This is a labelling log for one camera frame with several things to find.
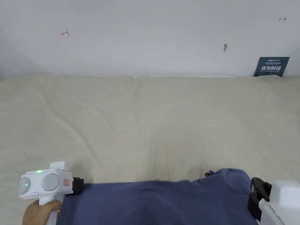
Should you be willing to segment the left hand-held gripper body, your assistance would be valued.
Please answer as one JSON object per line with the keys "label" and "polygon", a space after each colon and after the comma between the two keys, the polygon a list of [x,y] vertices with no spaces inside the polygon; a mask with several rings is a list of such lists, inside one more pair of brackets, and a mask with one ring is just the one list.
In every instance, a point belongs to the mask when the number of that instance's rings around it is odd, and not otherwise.
{"label": "left hand-held gripper body", "polygon": [[[19,197],[36,198],[39,205],[50,201],[63,201],[65,196],[79,195],[84,190],[84,179],[74,177],[64,161],[52,162],[48,169],[29,171],[19,182]],[[56,225],[59,211],[51,213],[46,225]]]}

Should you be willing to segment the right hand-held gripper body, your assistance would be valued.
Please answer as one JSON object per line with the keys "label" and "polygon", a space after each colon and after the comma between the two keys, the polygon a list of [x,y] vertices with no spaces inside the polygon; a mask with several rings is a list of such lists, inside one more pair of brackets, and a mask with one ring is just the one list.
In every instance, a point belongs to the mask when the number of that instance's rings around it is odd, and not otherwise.
{"label": "right hand-held gripper body", "polygon": [[258,201],[250,193],[248,211],[259,225],[299,225],[300,184],[276,180],[272,184],[269,202]]}

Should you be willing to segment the person's left hand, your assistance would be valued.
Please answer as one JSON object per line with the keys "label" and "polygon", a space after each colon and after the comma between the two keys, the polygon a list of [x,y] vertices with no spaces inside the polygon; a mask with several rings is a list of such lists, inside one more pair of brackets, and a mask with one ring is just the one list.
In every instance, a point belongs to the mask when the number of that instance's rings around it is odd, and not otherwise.
{"label": "person's left hand", "polygon": [[29,204],[25,210],[23,225],[46,225],[50,215],[54,211],[60,211],[62,203],[59,200],[50,201],[44,205],[39,205],[39,200]]}

